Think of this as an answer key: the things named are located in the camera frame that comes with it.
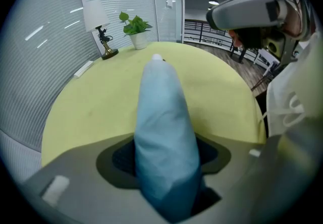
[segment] railing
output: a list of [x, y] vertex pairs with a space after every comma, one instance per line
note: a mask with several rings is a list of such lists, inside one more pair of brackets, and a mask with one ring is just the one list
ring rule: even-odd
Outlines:
[[[185, 20], [184, 41], [215, 46], [239, 55], [243, 52], [240, 48], [233, 47], [232, 39], [226, 30], [212, 29], [206, 21]], [[243, 56], [253, 62], [257, 54], [257, 50], [248, 49]]]

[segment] lamp base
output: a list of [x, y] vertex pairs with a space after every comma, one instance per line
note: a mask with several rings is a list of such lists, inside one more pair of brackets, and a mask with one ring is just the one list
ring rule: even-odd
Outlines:
[[112, 53], [106, 53], [104, 55], [101, 56], [102, 60], [106, 60], [109, 59], [111, 57], [114, 57], [115, 55], [117, 55], [119, 53], [118, 49], [112, 49]]

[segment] round table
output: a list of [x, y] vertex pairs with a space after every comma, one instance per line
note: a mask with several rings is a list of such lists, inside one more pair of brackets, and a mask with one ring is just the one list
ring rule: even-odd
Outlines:
[[175, 67], [196, 133], [265, 142], [260, 108], [237, 72], [199, 48], [153, 42], [142, 50], [126, 47], [111, 59], [97, 59], [64, 87], [46, 121], [42, 165], [71, 148], [133, 133], [141, 75], [154, 53]]

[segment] white cloth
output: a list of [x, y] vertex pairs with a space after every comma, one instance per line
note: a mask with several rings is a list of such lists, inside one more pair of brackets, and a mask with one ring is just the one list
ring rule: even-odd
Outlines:
[[284, 133], [305, 116], [317, 117], [323, 113], [321, 43], [320, 33], [313, 34], [298, 61], [290, 63], [269, 84], [266, 101], [269, 136]]

